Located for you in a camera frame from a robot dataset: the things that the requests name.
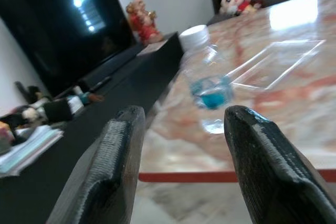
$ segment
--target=figurine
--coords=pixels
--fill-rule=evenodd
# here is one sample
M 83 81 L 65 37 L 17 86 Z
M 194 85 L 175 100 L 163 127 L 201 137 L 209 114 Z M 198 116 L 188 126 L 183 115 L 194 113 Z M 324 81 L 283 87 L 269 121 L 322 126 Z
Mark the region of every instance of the figurine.
M 221 0 L 219 13 L 230 14 L 230 15 L 240 15 L 253 13 L 260 9 L 262 3 L 260 1 L 252 3 L 252 0 Z
M 138 32 L 141 41 L 145 44 L 151 44 L 163 40 L 162 34 L 156 29 L 154 19 L 155 12 L 145 10 L 143 0 L 134 0 L 126 7 L 129 14 L 129 22 L 132 30 Z

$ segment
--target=flat screen television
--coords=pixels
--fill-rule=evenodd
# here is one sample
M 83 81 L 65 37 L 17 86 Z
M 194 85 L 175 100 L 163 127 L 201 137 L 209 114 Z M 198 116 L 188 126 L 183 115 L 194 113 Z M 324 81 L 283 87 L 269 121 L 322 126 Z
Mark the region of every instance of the flat screen television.
M 0 17 L 52 95 L 135 44 L 118 0 L 0 0 Z

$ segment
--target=black tv cabinet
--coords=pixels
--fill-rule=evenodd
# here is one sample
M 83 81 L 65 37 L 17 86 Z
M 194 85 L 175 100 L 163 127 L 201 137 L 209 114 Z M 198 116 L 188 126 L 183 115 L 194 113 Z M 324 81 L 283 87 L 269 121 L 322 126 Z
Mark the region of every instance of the black tv cabinet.
M 116 71 L 91 104 L 65 127 L 63 138 L 19 177 L 0 179 L 1 223 L 45 223 L 73 167 L 123 107 L 142 106 L 147 113 L 179 69 L 182 48 L 177 34 L 158 51 L 135 57 Z

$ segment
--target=marble table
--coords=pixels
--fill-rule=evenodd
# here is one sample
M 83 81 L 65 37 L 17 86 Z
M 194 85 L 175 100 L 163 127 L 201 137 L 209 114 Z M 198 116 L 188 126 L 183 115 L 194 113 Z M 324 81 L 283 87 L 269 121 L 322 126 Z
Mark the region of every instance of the marble table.
M 336 1 L 290 0 L 209 26 L 211 41 L 230 72 L 275 41 L 325 40 L 316 56 L 267 92 L 236 92 L 246 105 L 276 122 L 329 182 L 336 182 Z M 223 134 L 197 120 L 178 74 L 148 128 L 139 179 L 145 182 L 235 182 Z

